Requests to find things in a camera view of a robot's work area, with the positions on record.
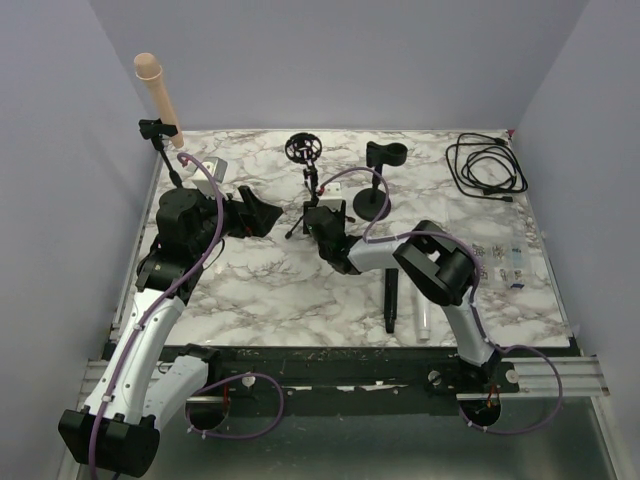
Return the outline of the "black round-base mic stand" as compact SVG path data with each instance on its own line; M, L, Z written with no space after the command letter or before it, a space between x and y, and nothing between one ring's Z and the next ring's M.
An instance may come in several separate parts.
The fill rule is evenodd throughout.
M366 166L373 169L369 188L358 192L353 200L355 214L366 221L372 221L381 212L380 218L384 219L391 210L391 201L387 199L384 187L381 185L383 167L402 166L407 160L408 149L402 143L390 143L386 145L369 141L366 146Z

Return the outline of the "black handheld microphone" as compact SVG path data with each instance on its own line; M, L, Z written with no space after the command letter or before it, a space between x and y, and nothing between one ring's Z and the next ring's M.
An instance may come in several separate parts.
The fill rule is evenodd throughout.
M388 334L393 334L395 331L398 285L399 271L397 269L386 269L384 272L383 317L385 330Z

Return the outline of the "black shock-mount tripod stand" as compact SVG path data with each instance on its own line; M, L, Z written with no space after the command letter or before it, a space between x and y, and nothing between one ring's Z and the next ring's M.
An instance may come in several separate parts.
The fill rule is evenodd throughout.
M320 186L318 170L315 162L322 154L322 142L312 133L299 132L292 135L286 141L285 154L291 162L304 166L304 186L310 194L310 199L303 202L303 211L301 216L285 234L285 239L289 240L293 236L299 224L302 225L303 233L305 235L309 234L309 231L303 223L303 215L310 208L317 207L317 191ZM347 222L354 223L355 219L346 214L346 223Z

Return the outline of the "white handheld microphone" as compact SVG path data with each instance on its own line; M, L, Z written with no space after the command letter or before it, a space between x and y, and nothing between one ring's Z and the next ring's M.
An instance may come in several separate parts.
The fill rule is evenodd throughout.
M430 302L420 292L416 293L414 324L416 340L418 342L429 340L431 335Z

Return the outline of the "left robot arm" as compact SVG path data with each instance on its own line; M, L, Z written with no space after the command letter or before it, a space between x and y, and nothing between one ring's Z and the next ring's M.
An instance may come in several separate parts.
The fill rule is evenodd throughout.
M211 198L174 188L160 196L158 233L137 268L129 322L82 408L65 411L58 425L74 459L92 473L142 477L167 421L193 393L220 387L220 353L211 347L187 345L158 381L152 376L213 247L225 236L263 238L283 213L245 185L239 193Z

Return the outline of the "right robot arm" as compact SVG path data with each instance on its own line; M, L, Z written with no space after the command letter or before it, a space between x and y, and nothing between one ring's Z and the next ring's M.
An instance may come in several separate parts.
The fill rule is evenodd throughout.
M463 242L428 220L398 236L348 235L338 213L326 206L308 210L304 223L319 256L340 274L404 271L444 312L456 340L462 384L480 392L494 383L500 354L484 332L475 302L480 264Z

